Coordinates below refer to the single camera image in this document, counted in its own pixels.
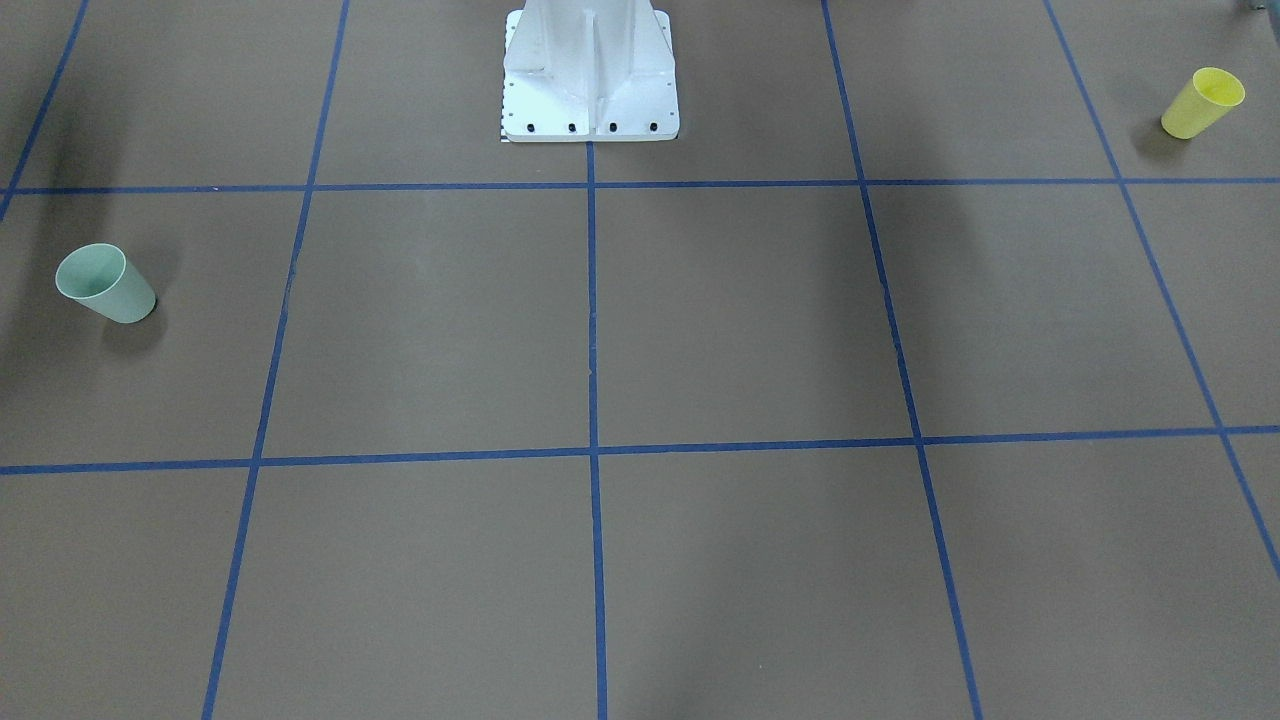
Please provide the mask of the white pedestal column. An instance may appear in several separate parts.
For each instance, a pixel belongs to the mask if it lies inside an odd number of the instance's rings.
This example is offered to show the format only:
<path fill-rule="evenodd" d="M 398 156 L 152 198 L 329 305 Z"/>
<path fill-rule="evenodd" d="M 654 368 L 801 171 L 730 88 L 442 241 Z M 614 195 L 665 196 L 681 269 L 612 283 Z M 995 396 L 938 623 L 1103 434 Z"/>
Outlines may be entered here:
<path fill-rule="evenodd" d="M 649 1 L 526 1 L 504 22 L 500 137 L 660 142 L 681 113 L 669 14 Z"/>

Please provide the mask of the yellow plastic cup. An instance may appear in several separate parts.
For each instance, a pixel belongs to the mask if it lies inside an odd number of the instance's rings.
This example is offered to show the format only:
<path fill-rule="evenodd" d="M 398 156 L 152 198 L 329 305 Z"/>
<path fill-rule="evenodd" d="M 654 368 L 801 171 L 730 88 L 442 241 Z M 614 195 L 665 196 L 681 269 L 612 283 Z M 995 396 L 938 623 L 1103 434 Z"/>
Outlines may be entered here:
<path fill-rule="evenodd" d="M 1160 126 L 1174 138 L 1190 140 L 1240 106 L 1244 100 L 1245 87 L 1231 72 L 1202 67 L 1160 117 Z"/>

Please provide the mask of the green plastic cup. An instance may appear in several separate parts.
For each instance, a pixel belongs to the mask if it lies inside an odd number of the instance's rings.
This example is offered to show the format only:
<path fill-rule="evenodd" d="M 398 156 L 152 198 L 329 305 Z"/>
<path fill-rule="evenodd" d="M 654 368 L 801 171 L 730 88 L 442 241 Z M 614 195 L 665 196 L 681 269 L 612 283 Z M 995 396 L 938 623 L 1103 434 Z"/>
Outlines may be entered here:
<path fill-rule="evenodd" d="M 60 295 L 118 324 L 133 324 L 157 305 L 152 286 L 118 246 L 90 243 L 68 254 L 55 270 Z"/>

